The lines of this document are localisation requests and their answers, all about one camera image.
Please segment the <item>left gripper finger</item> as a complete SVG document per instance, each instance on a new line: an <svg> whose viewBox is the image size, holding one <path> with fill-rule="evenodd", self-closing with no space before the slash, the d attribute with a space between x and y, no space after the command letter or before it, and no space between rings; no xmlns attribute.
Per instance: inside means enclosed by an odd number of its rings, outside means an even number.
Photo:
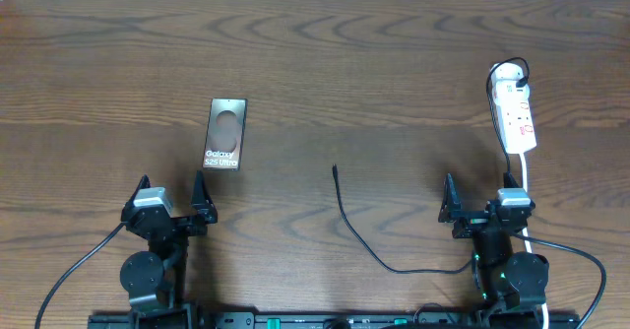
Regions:
<svg viewBox="0 0 630 329"><path fill-rule="evenodd" d="M128 206L129 207L134 206L134 200L136 199L140 190L150 188L150 187L151 187L151 182L149 180L149 177L145 174L141 177L138 186L136 187L135 191L132 193L132 196L128 200Z"/></svg>
<svg viewBox="0 0 630 329"><path fill-rule="evenodd" d="M215 211L215 205L208 193L205 178L201 170L196 172L191 197L191 207L200 214L212 214Z"/></svg>

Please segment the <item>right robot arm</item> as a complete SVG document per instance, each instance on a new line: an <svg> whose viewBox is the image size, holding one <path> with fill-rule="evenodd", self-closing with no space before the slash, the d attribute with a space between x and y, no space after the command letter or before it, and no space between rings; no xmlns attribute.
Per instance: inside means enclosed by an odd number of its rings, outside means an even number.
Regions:
<svg viewBox="0 0 630 329"><path fill-rule="evenodd" d="M511 235L528 225L536 204L510 174L504 180L506 186L484 209L466 211L448 174L438 216L440 223L453 226L453 238L472 240L472 273L484 300L473 321L483 327L505 326L509 316L518 314L524 316L518 322L528 325L536 318L536 308L546 303L548 261L541 255L514 251L511 242Z"/></svg>

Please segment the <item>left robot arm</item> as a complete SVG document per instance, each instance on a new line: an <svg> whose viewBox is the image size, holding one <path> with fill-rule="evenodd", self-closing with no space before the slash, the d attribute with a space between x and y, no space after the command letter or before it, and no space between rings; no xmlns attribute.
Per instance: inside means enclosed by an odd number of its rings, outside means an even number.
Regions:
<svg viewBox="0 0 630 329"><path fill-rule="evenodd" d="M131 255L121 266L120 283L128 293L132 328L201 328L199 306L184 300L189 239L208 233L218 221L204 175L196 172L190 202L194 213L171 215L163 187L143 176L121 211L126 230L148 242L149 249Z"/></svg>

